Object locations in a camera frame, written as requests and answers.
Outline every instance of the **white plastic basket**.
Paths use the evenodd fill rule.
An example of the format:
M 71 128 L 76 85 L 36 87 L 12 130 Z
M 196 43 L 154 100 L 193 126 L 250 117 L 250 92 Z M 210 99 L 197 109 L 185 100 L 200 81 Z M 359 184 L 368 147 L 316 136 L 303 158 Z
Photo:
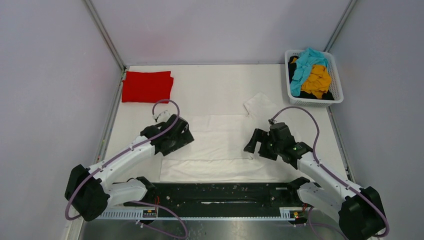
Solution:
M 290 93 L 290 80 L 289 80 L 289 59 L 292 56 L 299 56 L 304 50 L 287 50 L 285 51 L 285 78 L 287 84 L 287 94 L 290 98 L 290 103 L 294 105 L 309 106 L 309 107 L 320 107 L 325 108 L 331 104 L 339 104 L 343 101 L 342 85 L 340 84 L 339 73 L 337 72 L 336 61 L 333 55 L 328 52 L 322 52 L 325 58 L 328 60 L 328 74 L 331 77 L 331 84 L 329 87 L 334 100 L 322 100 L 322 99 L 307 99 L 292 96 Z

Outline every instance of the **yellow shirt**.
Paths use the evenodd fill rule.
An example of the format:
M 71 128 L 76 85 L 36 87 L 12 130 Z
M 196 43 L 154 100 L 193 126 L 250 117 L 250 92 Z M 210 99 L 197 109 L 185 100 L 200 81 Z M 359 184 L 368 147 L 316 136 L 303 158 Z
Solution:
M 313 65 L 310 75 L 302 84 L 301 91 L 315 95 L 316 98 L 322 99 L 323 94 L 329 91 L 331 77 L 326 66 Z

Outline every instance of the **cable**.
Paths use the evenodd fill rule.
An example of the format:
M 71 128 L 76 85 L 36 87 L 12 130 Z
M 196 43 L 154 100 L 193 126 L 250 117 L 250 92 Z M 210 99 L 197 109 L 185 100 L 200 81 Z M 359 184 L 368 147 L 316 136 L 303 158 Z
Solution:
M 158 105 L 159 103 L 163 103 L 163 102 L 171 102 L 171 103 L 173 103 L 174 105 L 175 105 L 175 107 L 176 107 L 176 118 L 175 118 L 175 120 L 172 122 L 172 124 L 169 126 L 169 127 L 167 127 L 164 131 L 162 131 L 162 132 L 160 132 L 160 133 L 158 133 L 157 135 L 155 135 L 155 136 L 152 136 L 151 138 L 149 138 L 149 139 L 146 139 L 146 140 L 144 140 L 144 141 L 142 141 L 142 142 L 139 142 L 139 143 L 137 143 L 137 144 L 135 144 L 134 146 L 132 146 L 132 148 L 133 149 L 135 149 L 135 148 L 137 148 L 137 147 L 139 147 L 139 146 L 141 146 L 141 145 L 143 145 L 143 144 L 146 144 L 146 143 L 148 143 L 148 142 L 150 142 L 150 141 L 152 141 L 152 140 L 155 140 L 155 139 L 157 139 L 157 138 L 159 138 L 160 136 L 162 136 L 162 135 L 164 135 L 165 133 L 167 133 L 169 130 L 171 130 L 174 126 L 175 126 L 175 124 L 177 124 L 177 121 L 178 121 L 178 119 L 179 119 L 179 117 L 180 117 L 180 107 L 178 107 L 178 105 L 177 105 L 177 103 L 176 102 L 174 102 L 174 101 L 172 101 L 172 100 L 170 100 L 170 99 L 162 99 L 162 100 L 159 100 L 159 101 L 157 101 L 154 105 L 153 105 L 153 108 L 152 108 L 152 113 L 153 113 L 153 115 L 155 114 L 155 107 L 156 107 L 156 105 Z M 120 153 L 118 153 L 116 156 L 114 156 L 114 157 L 112 157 L 110 160 L 108 160 L 107 162 L 105 162 L 102 166 L 101 166 L 101 168 L 105 168 L 105 167 L 107 167 L 109 164 L 111 164 L 113 161 L 115 161 L 116 159 L 118 159 L 119 157 L 121 157 L 122 155 L 124 155 L 124 154 L 126 154 L 126 153 L 128 153 L 128 152 L 130 152 L 132 149 L 131 148 L 127 148 L 127 149 L 125 149 L 125 150 L 123 150 L 122 152 L 120 152 Z M 75 219 L 77 219 L 77 218 L 79 218 L 79 217 L 81 217 L 81 214 L 78 214 L 78 215 L 76 215 L 76 216 L 69 216 L 69 210 L 70 210 L 70 208 L 71 208 L 71 205 L 72 205 L 72 202 L 74 201 L 74 199 L 75 199 L 75 196 L 77 195 L 77 193 L 81 190 L 81 188 L 84 186 L 84 184 L 86 184 L 86 182 L 88 182 L 88 180 L 91 178 L 91 177 L 93 177 L 94 175 L 96 175 L 98 172 L 100 172 L 101 171 L 101 168 L 99 167 L 99 168 L 97 168 L 96 170 L 94 170 L 90 175 L 88 175 L 84 180 L 82 180 L 82 182 L 76 187 L 76 189 L 75 189 L 75 191 L 73 191 L 73 193 L 72 193 L 72 195 L 70 196 L 70 198 L 69 198 L 69 201 L 68 201 L 68 203 L 67 203 L 67 205 L 66 205 L 66 208 L 65 208 L 65 218 L 67 219 L 67 220 L 69 220 L 69 221 L 72 221 L 72 220 L 75 220 Z M 159 205 L 157 205 L 157 207 L 159 207 L 159 208 L 162 208 L 162 209 L 165 209 L 165 210 L 167 210 L 169 213 L 171 213 L 172 215 L 174 215 L 178 220 L 180 220 L 180 222 L 181 222 L 181 224 L 182 224 L 182 226 L 184 227 L 184 230 L 185 230 L 185 235 L 186 235 L 186 237 L 184 237 L 184 238 L 187 238 L 187 236 L 188 236 L 188 231 L 187 231 L 187 227 L 186 227 L 186 225 L 184 224 L 184 222 L 182 222 L 181 221 L 181 219 L 175 214 L 175 213 L 173 213 L 171 210 L 169 210 L 168 208 L 166 208 L 166 207 L 164 207 L 164 206 L 159 206 Z M 161 233 L 164 233 L 164 234 L 166 234 L 166 235 L 168 235 L 168 236 L 170 236 L 169 234 L 170 233 L 166 233 L 166 232 L 164 232 L 164 231 L 162 231 L 162 230 L 159 230 L 159 229 L 156 229 L 156 228 L 154 228 L 154 227 L 150 227 L 151 229 L 153 229 L 153 230 L 156 230 L 156 231 L 158 231 L 158 232 L 161 232 Z
M 164 207 L 164 206 L 161 206 L 161 205 L 151 204 L 151 203 L 142 202 L 142 201 L 131 201 L 131 203 L 146 205 L 146 206 L 150 206 L 150 207 L 156 207 L 156 208 L 160 208 L 160 209 L 167 211 L 168 213 L 172 214 L 181 223 L 182 227 L 184 228 L 185 235 L 184 236 L 173 235 L 172 233 L 166 232 L 164 230 L 161 230 L 161 229 L 158 229 L 156 227 L 146 225 L 146 224 L 143 224 L 144 227 L 158 231 L 159 233 L 165 234 L 165 235 L 170 236 L 172 238 L 186 239 L 186 238 L 189 237 L 189 231 L 187 230 L 186 224 L 184 224 L 183 220 L 181 220 L 181 218 L 175 212 L 173 212 L 171 209 Z
M 353 187 L 350 187 L 345 181 L 343 181 L 342 179 L 340 179 L 338 176 L 336 176 L 334 173 L 332 173 L 326 166 L 324 166 L 320 160 L 317 157 L 317 152 L 316 152 L 316 147 L 317 147 L 317 142 L 318 142 L 318 137 L 320 136 L 320 127 L 318 126 L 317 120 L 315 120 L 314 116 L 312 116 L 312 114 L 307 111 L 306 109 L 299 107 L 299 106 L 287 106 L 283 109 L 281 109 L 280 111 L 278 111 L 272 118 L 271 120 L 274 121 L 276 117 L 278 117 L 278 115 L 280 115 L 283 111 L 287 110 L 287 109 L 300 109 L 302 111 L 304 111 L 305 113 L 307 113 L 309 115 L 309 117 L 312 119 L 313 123 L 315 124 L 316 127 L 316 137 L 315 140 L 313 141 L 313 147 L 312 147 L 312 155 L 313 155 L 313 159 L 315 160 L 315 162 L 318 164 L 318 166 L 320 166 L 325 172 L 327 172 L 331 177 L 333 177 L 337 182 L 339 182 L 341 185 L 343 185 L 345 188 L 348 188 L 349 190 L 351 190 L 352 192 L 354 192 L 356 195 L 358 195 L 361 199 L 363 199 L 372 209 L 374 209 L 374 211 L 380 216 L 380 218 L 383 220 L 384 225 L 385 225 L 385 231 L 382 234 L 375 234 L 373 235 L 373 237 L 377 237 L 377 238 L 382 238 L 385 237 L 389 234 L 390 231 L 390 227 L 389 227 L 389 222 L 387 221 L 386 216 L 384 216 L 384 214 L 382 213 L 382 211 L 380 211 L 380 209 L 378 209 L 376 207 L 376 205 L 374 205 L 370 200 L 368 200 L 368 198 L 366 198 L 364 195 L 362 195 L 359 191 L 357 191 L 356 189 L 354 189 Z
M 312 216 L 312 209 L 314 209 L 314 207 L 313 206 L 311 206 L 310 208 L 309 208 L 309 211 L 308 211 L 308 213 L 307 213 L 307 219 L 308 219 L 308 223 L 309 223 L 309 226 L 310 226 L 310 229 L 312 229 L 312 232 L 320 239 L 320 240 L 324 240 L 319 234 L 318 234 L 318 232 L 317 231 L 315 231 L 315 228 L 314 228 L 314 226 L 317 226 L 317 227 L 326 227 L 326 228 L 331 228 L 331 229 L 333 229 L 334 231 L 336 231 L 336 232 L 338 232 L 343 238 L 344 238 L 344 240 L 349 240 L 344 234 L 343 234 L 343 232 L 342 231 L 340 231 L 339 229 L 337 229 L 337 228 L 335 228 L 335 227 L 333 227 L 333 226 L 331 226 L 331 225 L 328 225 L 328 224 L 324 224 L 324 223 L 312 223 L 311 222 L 311 216 Z

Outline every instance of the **white wall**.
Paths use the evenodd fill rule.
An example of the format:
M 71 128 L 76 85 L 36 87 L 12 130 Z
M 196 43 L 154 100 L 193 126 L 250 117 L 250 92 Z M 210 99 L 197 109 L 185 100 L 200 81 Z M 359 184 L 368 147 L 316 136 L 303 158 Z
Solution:
M 388 240 L 424 234 L 424 1 L 358 1 L 331 52 L 332 106 L 357 181 L 382 198 Z
M 0 73 L 0 239 L 57 240 L 120 70 L 81 0 L 2 0 Z
M 283 63 L 323 50 L 348 2 L 93 0 L 127 65 Z

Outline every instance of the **red folded cloth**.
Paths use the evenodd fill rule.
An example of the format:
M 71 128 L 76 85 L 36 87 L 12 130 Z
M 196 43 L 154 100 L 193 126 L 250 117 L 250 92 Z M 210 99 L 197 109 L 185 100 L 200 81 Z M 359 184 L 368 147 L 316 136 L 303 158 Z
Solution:
M 169 99 L 173 84 L 171 71 L 127 71 L 122 87 L 122 102 L 156 103 L 161 99 Z

